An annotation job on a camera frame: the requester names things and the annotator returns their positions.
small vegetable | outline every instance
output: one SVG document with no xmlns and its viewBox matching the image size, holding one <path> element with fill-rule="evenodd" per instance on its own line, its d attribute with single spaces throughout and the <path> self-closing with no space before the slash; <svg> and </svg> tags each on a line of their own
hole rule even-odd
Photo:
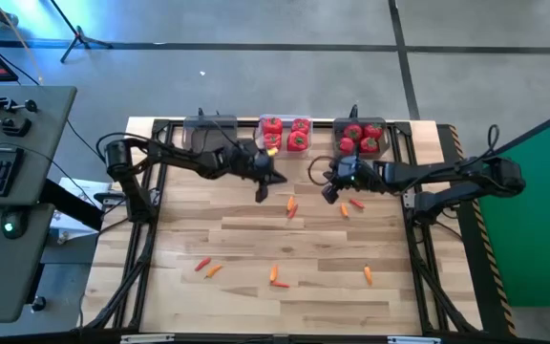
<svg viewBox="0 0 550 344">
<path fill-rule="evenodd" d="M 346 138 L 352 139 L 354 142 L 359 142 L 362 139 L 362 127 L 358 124 L 350 124 L 343 131 Z"/>
<path fill-rule="evenodd" d="M 301 133 L 308 134 L 309 133 L 309 127 L 310 123 L 308 119 L 304 118 L 296 118 L 292 122 L 292 131 L 300 131 Z"/>
<path fill-rule="evenodd" d="M 292 132 L 287 137 L 287 150 L 291 152 L 302 152 L 309 147 L 307 134 L 302 132 Z"/>
<path fill-rule="evenodd" d="M 264 147 L 266 149 L 282 148 L 282 136 L 280 134 L 267 133 L 264 134 Z"/>
<path fill-rule="evenodd" d="M 263 132 L 265 134 L 282 134 L 284 131 L 284 124 L 279 118 L 265 118 L 263 119 Z"/>
<path fill-rule="evenodd" d="M 273 265 L 273 268 L 271 268 L 271 275 L 269 279 L 271 282 L 275 282 L 277 279 L 277 264 Z"/>
<path fill-rule="evenodd" d="M 221 265 L 221 264 L 218 264 L 218 265 L 216 265 L 215 267 L 211 268 L 211 269 L 207 272 L 207 275 L 205 276 L 205 278 L 207 278 L 207 277 L 209 277 L 209 278 L 213 277 L 213 276 L 216 274 L 216 272 L 218 272 L 218 270 L 221 269 L 221 268 L 222 268 L 222 265 Z"/>
<path fill-rule="evenodd" d="M 292 208 L 294 207 L 294 196 L 290 196 L 290 199 L 287 200 L 287 211 L 290 211 L 292 210 Z"/>
<path fill-rule="evenodd" d="M 364 209 L 364 205 L 354 199 L 349 199 L 349 202 L 357 207 L 359 207 L 360 209 Z"/>
<path fill-rule="evenodd" d="M 370 275 L 370 267 L 368 264 L 364 266 L 364 276 L 367 278 L 369 286 L 372 286 L 372 276 Z"/>
<path fill-rule="evenodd" d="M 353 154 L 353 148 L 355 147 L 355 143 L 353 143 L 353 140 L 350 138 L 342 138 L 339 142 L 339 149 L 341 150 L 341 153 L 344 155 L 350 155 Z"/>
<path fill-rule="evenodd" d="M 379 151 L 379 143 L 373 138 L 364 138 L 360 142 L 360 153 L 376 153 Z"/>
<path fill-rule="evenodd" d="M 345 204 L 341 204 L 341 214 L 343 214 L 346 218 L 349 217 L 348 208 Z"/>
<path fill-rule="evenodd" d="M 197 265 L 197 267 L 195 268 L 195 271 L 199 271 L 200 269 L 202 269 L 204 266 L 206 266 L 207 264 L 209 264 L 209 262 L 211 262 L 211 257 L 207 257 L 203 260 L 201 260 L 201 262 Z"/>
<path fill-rule="evenodd" d="M 368 124 L 364 127 L 365 138 L 373 138 L 375 140 L 379 140 L 381 139 L 382 135 L 383 129 L 381 128 L 381 125 L 377 123 Z"/>
<path fill-rule="evenodd" d="M 294 207 L 292 208 L 292 210 L 290 210 L 290 212 L 287 214 L 287 218 L 288 219 L 291 219 L 294 217 L 294 215 L 296 214 L 296 209 L 298 209 L 298 205 L 294 205 Z"/>
<path fill-rule="evenodd" d="M 273 287 L 281 287 L 281 288 L 290 288 L 290 285 L 287 285 L 286 283 L 273 281 L 271 282 L 271 286 Z"/>
</svg>

red chili pepper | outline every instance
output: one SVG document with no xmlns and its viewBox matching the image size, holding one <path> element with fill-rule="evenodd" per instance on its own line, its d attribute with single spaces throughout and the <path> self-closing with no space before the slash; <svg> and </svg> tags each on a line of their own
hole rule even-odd
<svg viewBox="0 0 550 344">
<path fill-rule="evenodd" d="M 294 207 L 292 208 L 292 210 L 290 210 L 290 212 L 287 214 L 287 218 L 288 219 L 291 219 L 294 217 L 294 215 L 296 215 L 296 209 L 298 209 L 298 205 L 294 205 Z"/>
<path fill-rule="evenodd" d="M 265 134 L 282 134 L 284 131 L 284 124 L 279 118 L 265 118 L 263 119 L 263 132 Z"/>
<path fill-rule="evenodd" d="M 349 202 L 357 207 L 359 207 L 360 209 L 364 209 L 364 205 L 354 199 L 349 199 Z"/>
<path fill-rule="evenodd" d="M 207 264 L 209 264 L 209 262 L 211 262 L 210 257 L 207 257 L 207 258 L 201 260 L 201 262 L 195 268 L 195 271 L 199 271 L 200 269 L 203 269 Z"/>
<path fill-rule="evenodd" d="M 282 136 L 279 134 L 271 134 L 271 133 L 264 134 L 264 147 L 266 147 L 266 149 L 271 149 L 271 148 L 281 149 Z"/>
<path fill-rule="evenodd" d="M 281 288 L 290 288 L 290 285 L 287 285 L 286 283 L 273 281 L 271 282 L 271 286 L 273 287 L 281 287 Z"/>
<path fill-rule="evenodd" d="M 379 143 L 373 138 L 364 138 L 360 142 L 360 153 L 376 153 L 379 151 Z"/>
<path fill-rule="evenodd" d="M 383 135 L 383 128 L 377 123 L 368 124 L 364 127 L 364 137 L 373 138 L 375 140 L 381 139 Z"/>
<path fill-rule="evenodd" d="M 287 137 L 287 150 L 291 152 L 301 152 L 309 147 L 309 139 L 305 133 L 292 132 Z"/>
<path fill-rule="evenodd" d="M 362 139 L 362 127 L 358 124 L 350 124 L 343 131 L 346 138 L 352 139 L 354 142 L 359 142 Z"/>
<path fill-rule="evenodd" d="M 310 123 L 308 119 L 296 118 L 292 122 L 292 131 L 300 131 L 301 133 L 309 133 Z"/>
<path fill-rule="evenodd" d="M 341 153 L 344 155 L 350 155 L 353 153 L 353 148 L 355 147 L 355 143 L 353 143 L 353 140 L 350 138 L 342 138 L 339 142 L 339 149 L 341 150 Z"/>
</svg>

wood grain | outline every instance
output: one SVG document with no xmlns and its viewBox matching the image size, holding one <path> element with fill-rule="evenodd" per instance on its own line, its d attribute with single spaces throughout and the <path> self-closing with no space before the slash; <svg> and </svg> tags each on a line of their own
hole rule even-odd
<svg viewBox="0 0 550 344">
<path fill-rule="evenodd" d="M 152 121 L 130 118 L 127 131 L 149 136 Z M 442 161 L 434 122 L 411 125 L 418 162 Z M 240 136 L 251 137 L 251 130 L 240 129 Z M 400 201 L 389 195 L 344 191 L 340 202 L 354 198 L 366 208 L 350 206 L 349 218 L 343 219 L 340 203 L 327 204 L 322 187 L 307 177 L 312 158 L 332 153 L 330 140 L 329 130 L 316 129 L 307 157 L 278 158 L 276 168 L 288 183 L 270 187 L 261 204 L 254 202 L 252 182 L 232 176 L 208 181 L 192 171 L 168 167 L 143 332 L 420 333 Z M 180 130 L 174 143 L 181 143 Z M 134 159 L 142 159 L 142 154 L 134 152 Z M 383 159 L 391 161 L 391 151 Z M 437 191 L 447 186 L 425 188 Z M 286 217 L 290 195 L 299 204 L 291 220 Z M 124 216 L 124 209 L 116 209 L 104 225 Z M 439 220 L 458 230 L 456 221 Z M 99 239 L 83 302 L 88 319 L 96 316 L 120 282 L 130 231 L 130 224 L 121 225 Z M 445 229 L 434 226 L 432 233 L 443 288 L 467 319 L 481 328 L 463 245 Z M 203 278 L 206 269 L 194 271 L 205 256 L 212 257 L 208 268 L 223 265 L 213 278 Z M 269 286 L 273 264 L 279 266 L 278 279 L 291 288 Z M 371 287 L 363 274 L 365 264 L 373 271 Z M 436 326 L 434 300 L 426 289 Z M 127 321 L 134 299 L 133 292 Z"/>
</svg>

green screen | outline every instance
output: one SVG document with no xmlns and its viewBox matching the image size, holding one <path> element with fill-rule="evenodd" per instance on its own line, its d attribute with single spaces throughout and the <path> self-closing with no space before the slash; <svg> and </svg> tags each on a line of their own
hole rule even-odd
<svg viewBox="0 0 550 344">
<path fill-rule="evenodd" d="M 511 306 L 550 306 L 550 127 L 500 154 L 521 166 L 523 192 L 481 210 Z"/>
</svg>

concrete floor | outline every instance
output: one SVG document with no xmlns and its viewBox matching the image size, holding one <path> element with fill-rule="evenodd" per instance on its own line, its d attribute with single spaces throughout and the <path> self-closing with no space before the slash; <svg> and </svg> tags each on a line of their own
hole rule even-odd
<svg viewBox="0 0 550 344">
<path fill-rule="evenodd" d="M 388 0 L 59 0 L 75 25 L 120 43 L 395 45 Z M 0 0 L 33 42 L 68 40 L 46 0 Z M 550 47 L 550 0 L 398 0 L 407 45 Z M 0 40 L 15 40 L 0 32 Z M 36 75 L 23 49 L 0 48 Z M 70 121 L 88 141 L 124 129 L 129 116 L 187 116 L 198 107 L 238 116 L 263 113 L 410 117 L 397 53 L 32 49 L 46 84 L 74 85 Z M 550 54 L 409 54 L 419 116 L 457 126 L 467 154 L 550 118 Z M 31 84 L 21 76 L 23 84 Z M 55 159 L 73 177 L 107 181 L 103 166 L 66 130 Z M 59 171 L 51 178 L 58 180 Z M 39 292 L 47 312 L 23 312 L 0 334 L 75 325 L 94 240 L 48 245 Z M 519 336 L 550 339 L 550 309 L 514 309 Z"/>
</svg>

